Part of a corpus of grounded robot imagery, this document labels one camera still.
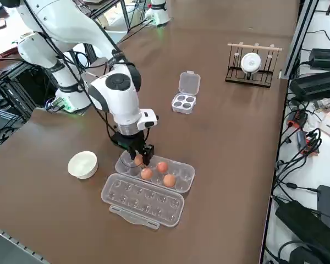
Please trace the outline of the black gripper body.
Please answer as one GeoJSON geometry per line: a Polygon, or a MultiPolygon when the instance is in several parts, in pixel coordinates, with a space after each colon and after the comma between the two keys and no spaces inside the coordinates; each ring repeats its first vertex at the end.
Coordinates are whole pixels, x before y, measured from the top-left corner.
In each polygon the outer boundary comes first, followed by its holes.
{"type": "Polygon", "coordinates": [[[116,145],[125,150],[132,149],[141,151],[146,145],[143,131],[140,131],[134,135],[122,135],[121,133],[116,132],[112,135],[112,140],[116,145]]]}

